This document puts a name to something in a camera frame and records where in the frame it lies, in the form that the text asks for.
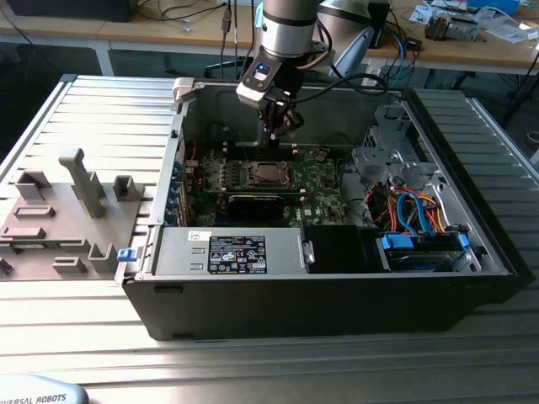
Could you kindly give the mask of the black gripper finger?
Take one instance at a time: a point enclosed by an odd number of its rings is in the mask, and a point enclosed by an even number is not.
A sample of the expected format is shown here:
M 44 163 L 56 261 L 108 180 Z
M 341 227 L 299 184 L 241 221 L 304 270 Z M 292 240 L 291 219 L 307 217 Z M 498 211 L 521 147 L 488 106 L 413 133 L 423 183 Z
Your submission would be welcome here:
M 271 141 L 277 139 L 276 129 L 280 123 L 281 101 L 269 101 L 262 110 L 264 133 Z
M 300 113 L 296 111 L 294 106 L 291 106 L 277 120 L 277 136 L 287 136 L 304 125 L 304 119 Z

